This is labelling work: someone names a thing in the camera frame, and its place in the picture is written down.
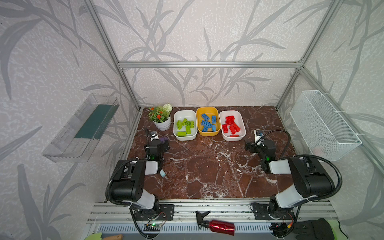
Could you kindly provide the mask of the green lego brick pair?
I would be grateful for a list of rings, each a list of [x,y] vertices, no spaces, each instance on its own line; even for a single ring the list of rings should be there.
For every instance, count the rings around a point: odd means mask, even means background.
[[[183,121],[181,121],[182,123],[182,126],[190,126],[190,121],[188,121],[187,119],[183,119]]]

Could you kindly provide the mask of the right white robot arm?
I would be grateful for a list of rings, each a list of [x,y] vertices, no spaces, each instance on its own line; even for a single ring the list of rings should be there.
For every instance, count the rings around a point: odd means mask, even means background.
[[[261,158],[262,170],[267,174],[291,175],[293,184],[270,197],[267,204],[251,203],[250,208],[257,220],[279,220],[294,214],[294,208],[305,203],[328,199],[342,187],[340,170],[330,161],[315,155],[295,155],[276,159],[273,141],[258,139],[246,142],[245,150]]]

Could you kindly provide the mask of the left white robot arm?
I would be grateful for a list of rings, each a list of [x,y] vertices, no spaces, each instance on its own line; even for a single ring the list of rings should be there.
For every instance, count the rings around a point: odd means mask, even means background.
[[[106,199],[121,206],[129,206],[136,211],[160,211],[159,199],[144,189],[145,176],[161,174],[164,153],[170,149],[167,138],[152,139],[145,146],[143,159],[120,160],[106,187]]]

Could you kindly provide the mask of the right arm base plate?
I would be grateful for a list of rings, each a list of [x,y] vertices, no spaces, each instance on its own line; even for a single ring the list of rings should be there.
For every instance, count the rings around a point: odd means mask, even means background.
[[[256,220],[293,219],[295,216],[292,208],[283,209],[274,203],[251,203],[250,209],[253,212]]]

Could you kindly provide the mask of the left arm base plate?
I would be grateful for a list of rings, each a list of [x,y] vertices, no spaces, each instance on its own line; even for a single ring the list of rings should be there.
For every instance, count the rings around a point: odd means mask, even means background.
[[[160,204],[154,206],[150,210],[134,210],[135,220],[137,221],[172,221],[175,213],[175,205],[173,204]]]

